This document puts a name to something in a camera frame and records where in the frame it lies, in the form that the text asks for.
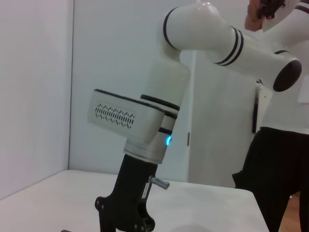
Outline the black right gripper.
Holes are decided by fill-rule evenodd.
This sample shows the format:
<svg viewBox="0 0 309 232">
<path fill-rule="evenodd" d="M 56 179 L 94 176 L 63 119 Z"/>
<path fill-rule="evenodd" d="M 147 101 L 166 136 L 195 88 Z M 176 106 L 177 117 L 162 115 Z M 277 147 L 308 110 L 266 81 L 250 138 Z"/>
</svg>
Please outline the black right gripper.
<svg viewBox="0 0 309 232">
<path fill-rule="evenodd" d="M 148 214 L 146 203 L 157 165 L 125 155 L 112 193 L 97 197 L 101 232 L 152 232 L 155 221 Z"/>
</svg>

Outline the person's raised hand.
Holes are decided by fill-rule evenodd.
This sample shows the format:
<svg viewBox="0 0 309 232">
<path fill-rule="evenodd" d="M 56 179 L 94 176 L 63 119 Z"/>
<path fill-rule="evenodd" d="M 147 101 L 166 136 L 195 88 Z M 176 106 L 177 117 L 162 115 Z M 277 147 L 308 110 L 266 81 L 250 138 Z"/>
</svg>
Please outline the person's raised hand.
<svg viewBox="0 0 309 232">
<path fill-rule="evenodd" d="M 259 0 L 250 0 L 247 7 L 247 15 L 245 19 L 244 27 L 249 31 L 258 31 L 262 29 L 263 19 L 258 18 L 257 11 L 260 7 Z"/>
</svg>

